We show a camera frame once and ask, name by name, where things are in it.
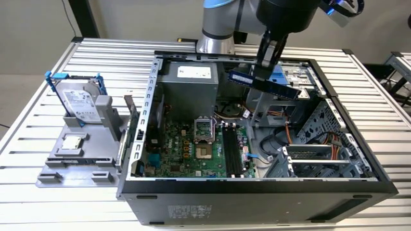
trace black pole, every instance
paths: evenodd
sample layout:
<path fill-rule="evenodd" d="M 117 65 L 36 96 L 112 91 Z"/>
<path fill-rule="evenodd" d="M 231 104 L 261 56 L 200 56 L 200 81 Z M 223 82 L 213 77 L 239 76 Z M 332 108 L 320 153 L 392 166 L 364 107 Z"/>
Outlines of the black pole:
<path fill-rule="evenodd" d="M 402 78 L 397 82 L 396 82 L 396 84 L 393 85 L 393 87 L 391 88 L 391 90 L 388 91 L 388 93 L 391 94 L 391 95 L 393 95 L 396 92 L 397 92 L 397 90 L 403 87 L 403 85 L 407 83 L 407 80 L 404 79 L 404 78 Z"/>
<path fill-rule="evenodd" d="M 68 3 L 77 21 L 81 36 L 84 38 L 100 38 L 88 0 L 68 0 Z"/>

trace ram slot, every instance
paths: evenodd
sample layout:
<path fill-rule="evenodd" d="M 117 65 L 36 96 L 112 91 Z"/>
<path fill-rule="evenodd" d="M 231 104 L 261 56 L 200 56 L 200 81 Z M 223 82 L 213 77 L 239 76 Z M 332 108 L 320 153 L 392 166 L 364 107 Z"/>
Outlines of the ram slot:
<path fill-rule="evenodd" d="M 241 162 L 240 151 L 237 145 L 236 130 L 233 127 L 223 128 L 223 146 L 225 156 L 225 170 L 227 177 L 240 177 L 241 175 Z"/>

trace green circuit board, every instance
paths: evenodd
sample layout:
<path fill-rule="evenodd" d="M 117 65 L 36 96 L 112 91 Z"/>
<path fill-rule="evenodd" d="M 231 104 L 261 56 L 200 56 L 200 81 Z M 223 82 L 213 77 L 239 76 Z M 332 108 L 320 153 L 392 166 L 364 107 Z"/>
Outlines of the green circuit board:
<path fill-rule="evenodd" d="M 247 143 L 245 129 L 240 127 L 236 129 L 236 133 L 241 143 L 243 139 L 245 139 Z M 151 177 L 227 177 L 221 126 L 216 126 L 215 128 L 215 141 L 212 144 L 193 143 L 193 124 L 191 123 L 168 123 L 165 125 L 164 135 L 164 148 L 160 154 L 160 168 L 155 169 L 155 176 Z M 199 155 L 197 149 L 204 149 L 204 146 L 211 149 L 211 156 Z M 241 159 L 243 150 L 240 144 L 239 151 L 239 158 Z M 243 173 L 244 177 L 255 177 L 252 161 L 249 161 L 249 164 L 249 169 Z"/>

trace white wall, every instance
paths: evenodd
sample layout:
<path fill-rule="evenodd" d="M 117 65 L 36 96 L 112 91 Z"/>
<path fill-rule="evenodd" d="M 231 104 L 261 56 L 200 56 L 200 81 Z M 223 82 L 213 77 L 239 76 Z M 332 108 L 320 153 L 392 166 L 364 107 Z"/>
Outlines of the white wall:
<path fill-rule="evenodd" d="M 91 0 L 107 38 L 175 41 L 197 39 L 203 0 Z M 365 10 L 345 28 L 317 11 L 309 28 L 289 36 L 288 46 L 351 48 L 363 62 L 383 62 L 391 51 L 411 52 L 407 18 L 411 0 L 365 0 Z M 248 42 L 259 44 L 259 37 Z"/>
<path fill-rule="evenodd" d="M 77 30 L 67 0 L 65 5 Z M 0 0 L 0 74 L 45 73 L 72 37 L 60 0 Z"/>
<path fill-rule="evenodd" d="M 203 0 L 89 2 L 103 38 L 175 41 L 201 35 Z M 364 13 L 339 28 L 317 11 L 309 28 L 289 36 L 288 46 L 351 48 L 363 62 L 381 62 L 389 51 L 411 52 L 410 13 L 411 0 L 365 0 Z M 0 0 L 0 74 L 43 74 L 72 36 L 61 1 Z M 257 36 L 248 42 L 257 44 Z"/>

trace case label sticker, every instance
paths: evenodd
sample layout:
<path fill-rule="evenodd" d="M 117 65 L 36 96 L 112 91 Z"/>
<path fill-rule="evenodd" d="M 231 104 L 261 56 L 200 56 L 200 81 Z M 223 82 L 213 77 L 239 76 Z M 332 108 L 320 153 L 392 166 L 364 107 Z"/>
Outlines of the case label sticker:
<path fill-rule="evenodd" d="M 87 91 L 63 90 L 63 95 L 77 119 L 85 123 L 101 123 L 96 105 Z"/>
<path fill-rule="evenodd" d="M 172 219 L 209 218 L 212 205 L 169 205 L 168 215 Z"/>
<path fill-rule="evenodd" d="M 211 78 L 211 67 L 208 66 L 179 66 L 179 78 Z"/>

